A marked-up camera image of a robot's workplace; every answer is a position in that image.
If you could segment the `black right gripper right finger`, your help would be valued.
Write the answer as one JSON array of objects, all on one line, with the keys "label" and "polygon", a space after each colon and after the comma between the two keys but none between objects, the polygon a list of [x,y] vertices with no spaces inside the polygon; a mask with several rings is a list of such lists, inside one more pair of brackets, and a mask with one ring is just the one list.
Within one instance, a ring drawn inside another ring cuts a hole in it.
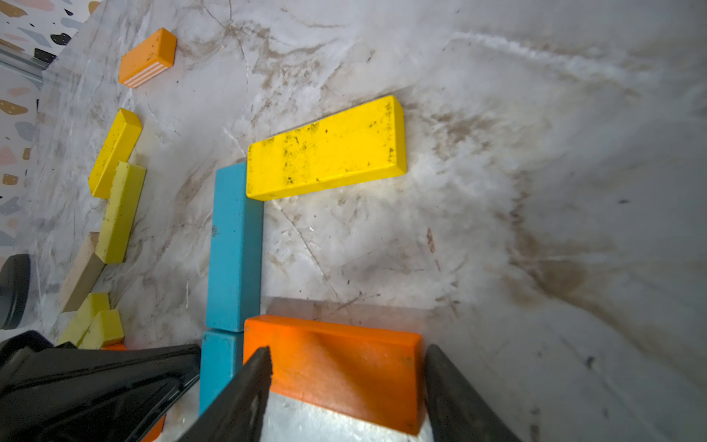
[{"label": "black right gripper right finger", "polygon": [[436,344],[426,350],[423,373],[434,440],[520,441]]}]

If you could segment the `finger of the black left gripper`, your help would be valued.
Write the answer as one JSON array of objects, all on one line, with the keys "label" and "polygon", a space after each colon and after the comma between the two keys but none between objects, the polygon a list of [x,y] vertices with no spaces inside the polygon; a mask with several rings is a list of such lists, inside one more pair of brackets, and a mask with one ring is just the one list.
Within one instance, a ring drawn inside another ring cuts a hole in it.
[{"label": "finger of the black left gripper", "polygon": [[1,438],[140,441],[200,367],[197,344],[85,350],[26,331],[1,344]]}]

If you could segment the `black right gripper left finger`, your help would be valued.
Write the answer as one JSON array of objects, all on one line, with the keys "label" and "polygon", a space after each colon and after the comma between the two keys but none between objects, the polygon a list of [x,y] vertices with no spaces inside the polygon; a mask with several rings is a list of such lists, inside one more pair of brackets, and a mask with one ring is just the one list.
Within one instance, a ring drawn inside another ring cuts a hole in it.
[{"label": "black right gripper left finger", "polygon": [[271,384],[271,350],[260,347],[179,441],[260,441]]}]

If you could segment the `teal block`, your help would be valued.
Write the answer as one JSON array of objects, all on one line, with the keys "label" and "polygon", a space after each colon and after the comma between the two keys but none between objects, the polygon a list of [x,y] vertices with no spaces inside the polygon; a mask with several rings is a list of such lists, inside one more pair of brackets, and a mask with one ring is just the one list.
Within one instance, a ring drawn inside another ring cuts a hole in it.
[{"label": "teal block", "polygon": [[243,365],[243,333],[208,330],[202,340],[199,415],[202,415]]},{"label": "teal block", "polygon": [[263,202],[246,195],[247,165],[217,171],[206,325],[241,333],[260,314]]}]

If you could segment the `yellow-green block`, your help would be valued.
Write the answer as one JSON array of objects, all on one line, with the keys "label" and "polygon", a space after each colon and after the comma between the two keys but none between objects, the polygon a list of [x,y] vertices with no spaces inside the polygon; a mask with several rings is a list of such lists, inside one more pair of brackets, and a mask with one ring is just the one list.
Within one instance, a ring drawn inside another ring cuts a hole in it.
[{"label": "yellow-green block", "polygon": [[103,263],[124,261],[145,175],[147,170],[143,167],[118,162],[95,250]]}]

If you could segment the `yellow block scuffed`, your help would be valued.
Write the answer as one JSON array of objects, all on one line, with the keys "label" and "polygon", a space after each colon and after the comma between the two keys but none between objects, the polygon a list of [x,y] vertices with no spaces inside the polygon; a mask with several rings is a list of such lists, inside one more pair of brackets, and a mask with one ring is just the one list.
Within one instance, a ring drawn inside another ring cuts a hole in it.
[{"label": "yellow block scuffed", "polygon": [[252,144],[246,194],[270,201],[406,171],[403,108],[388,95]]}]

